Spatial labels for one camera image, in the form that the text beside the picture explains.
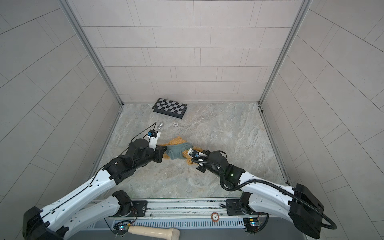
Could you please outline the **tan teddy bear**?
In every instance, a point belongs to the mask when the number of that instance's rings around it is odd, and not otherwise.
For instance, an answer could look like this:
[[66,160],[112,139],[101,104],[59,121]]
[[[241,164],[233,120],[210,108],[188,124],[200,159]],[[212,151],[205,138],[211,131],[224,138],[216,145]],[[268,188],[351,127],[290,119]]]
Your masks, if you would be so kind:
[[202,152],[203,149],[199,147],[194,147],[191,143],[177,137],[170,140],[168,143],[163,144],[162,147],[167,147],[166,152],[163,154],[163,159],[166,160],[185,160],[188,165],[193,165],[192,157],[188,155],[190,149]]

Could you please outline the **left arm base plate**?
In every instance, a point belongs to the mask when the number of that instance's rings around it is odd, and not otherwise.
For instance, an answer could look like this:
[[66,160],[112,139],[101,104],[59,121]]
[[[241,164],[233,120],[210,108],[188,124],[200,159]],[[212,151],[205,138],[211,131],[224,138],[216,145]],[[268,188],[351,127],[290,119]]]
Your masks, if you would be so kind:
[[122,218],[144,217],[147,211],[147,207],[148,207],[148,201],[134,200],[132,201],[129,212],[122,216],[119,215],[119,217],[122,217]]

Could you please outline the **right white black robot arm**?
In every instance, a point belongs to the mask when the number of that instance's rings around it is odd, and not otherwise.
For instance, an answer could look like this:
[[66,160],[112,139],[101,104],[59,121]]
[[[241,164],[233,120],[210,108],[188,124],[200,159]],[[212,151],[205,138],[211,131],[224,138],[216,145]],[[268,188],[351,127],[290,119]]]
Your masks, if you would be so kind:
[[240,210],[246,215],[269,214],[294,224],[303,234],[319,239],[323,224],[324,205],[304,185],[278,185],[258,178],[242,168],[231,165],[222,151],[188,151],[197,169],[210,171],[220,178],[228,192],[240,191]]

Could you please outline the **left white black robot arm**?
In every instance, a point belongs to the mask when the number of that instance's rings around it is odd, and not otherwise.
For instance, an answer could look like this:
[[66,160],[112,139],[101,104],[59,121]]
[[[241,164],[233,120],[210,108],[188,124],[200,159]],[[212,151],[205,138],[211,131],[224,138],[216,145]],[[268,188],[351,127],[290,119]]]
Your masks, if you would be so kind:
[[42,209],[32,207],[24,213],[23,238],[26,240],[67,240],[92,223],[116,214],[126,216],[132,201],[117,191],[100,203],[87,207],[102,193],[112,189],[150,162],[161,163],[166,146],[154,140],[137,139],[123,154],[112,159],[87,182]]

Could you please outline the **grey-green teddy sweater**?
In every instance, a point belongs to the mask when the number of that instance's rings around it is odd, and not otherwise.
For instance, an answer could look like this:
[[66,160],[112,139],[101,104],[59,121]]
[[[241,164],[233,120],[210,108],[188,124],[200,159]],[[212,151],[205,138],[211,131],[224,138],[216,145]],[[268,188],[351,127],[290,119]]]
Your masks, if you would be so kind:
[[170,157],[171,160],[175,159],[185,159],[183,157],[183,152],[193,148],[193,145],[190,143],[182,143],[177,145],[169,145],[167,146],[166,154]]

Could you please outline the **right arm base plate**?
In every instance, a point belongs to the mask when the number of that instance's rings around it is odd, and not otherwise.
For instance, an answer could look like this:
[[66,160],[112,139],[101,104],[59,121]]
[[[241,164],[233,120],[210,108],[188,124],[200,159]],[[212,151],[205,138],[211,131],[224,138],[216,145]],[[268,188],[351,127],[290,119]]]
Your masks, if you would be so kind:
[[241,209],[240,199],[227,199],[225,206],[228,216],[247,216]]

